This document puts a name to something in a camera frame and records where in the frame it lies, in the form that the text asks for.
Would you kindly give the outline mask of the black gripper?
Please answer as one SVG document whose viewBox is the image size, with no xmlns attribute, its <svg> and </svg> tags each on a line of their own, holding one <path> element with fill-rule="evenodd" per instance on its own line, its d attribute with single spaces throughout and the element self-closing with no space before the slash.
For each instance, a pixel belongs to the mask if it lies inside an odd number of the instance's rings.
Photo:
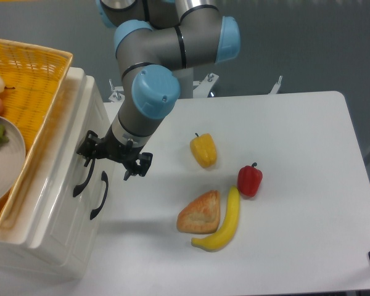
<svg viewBox="0 0 370 296">
<path fill-rule="evenodd" d="M 153 159 L 153 154 L 143 152 L 143 146 L 135 147 L 122 144 L 113 134 L 110 127 L 106 135 L 101 139 L 98 135 L 88 130 L 85 137 L 79 143 L 76 153 L 85 160 L 87 167 L 91 160 L 101 159 L 103 156 L 109 160 L 123 164 L 126 169 L 123 180 L 127 181 L 130 176 L 145 177 Z"/>
</svg>

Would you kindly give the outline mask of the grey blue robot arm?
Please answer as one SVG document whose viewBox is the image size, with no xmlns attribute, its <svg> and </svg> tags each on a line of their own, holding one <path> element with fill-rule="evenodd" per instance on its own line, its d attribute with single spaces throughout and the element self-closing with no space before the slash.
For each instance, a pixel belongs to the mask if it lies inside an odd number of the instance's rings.
<svg viewBox="0 0 370 296">
<path fill-rule="evenodd" d="M 113 47 L 125 92 L 104 137 L 88 131 L 77 148 L 85 167 L 109 159 L 125 176 L 144 176 L 152 154 L 143 148 L 180 98 L 174 72 L 218 64 L 238 56 L 241 35 L 234 18 L 215 1 L 98 1 L 101 19 L 113 27 Z"/>
</svg>

